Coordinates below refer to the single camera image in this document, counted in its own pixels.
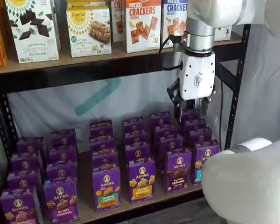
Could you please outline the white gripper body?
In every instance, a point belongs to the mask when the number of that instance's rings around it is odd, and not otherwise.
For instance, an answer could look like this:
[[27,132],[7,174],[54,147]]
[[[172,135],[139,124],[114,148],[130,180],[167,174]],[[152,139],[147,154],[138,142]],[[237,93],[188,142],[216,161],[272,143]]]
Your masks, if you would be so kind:
[[215,54],[191,56],[182,52],[178,70],[179,91],[183,100],[208,97],[215,80]]

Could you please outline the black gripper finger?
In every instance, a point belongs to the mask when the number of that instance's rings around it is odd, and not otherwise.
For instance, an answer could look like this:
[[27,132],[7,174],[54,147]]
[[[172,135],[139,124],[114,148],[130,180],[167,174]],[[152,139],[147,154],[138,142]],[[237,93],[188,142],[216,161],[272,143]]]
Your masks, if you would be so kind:
[[200,99],[200,112],[203,117],[208,117],[209,105],[211,103],[211,98],[216,94],[216,87],[213,87],[212,93],[208,97]]
[[184,109],[184,100],[180,94],[180,80],[176,79],[168,88],[167,94],[174,104],[174,117],[178,123],[182,120],[182,111]]

